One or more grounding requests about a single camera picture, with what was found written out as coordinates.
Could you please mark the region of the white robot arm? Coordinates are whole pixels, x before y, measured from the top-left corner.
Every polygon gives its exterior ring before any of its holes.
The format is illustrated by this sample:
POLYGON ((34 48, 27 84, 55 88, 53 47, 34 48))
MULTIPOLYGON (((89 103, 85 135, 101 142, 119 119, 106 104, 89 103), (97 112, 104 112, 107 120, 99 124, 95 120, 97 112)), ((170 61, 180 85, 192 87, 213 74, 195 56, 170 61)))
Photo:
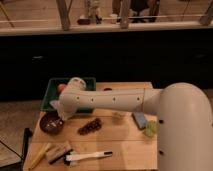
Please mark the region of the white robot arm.
POLYGON ((213 109, 206 94, 193 84, 88 91, 85 81, 74 77, 50 104, 64 120, 81 108, 153 114, 159 171, 213 171, 213 109))

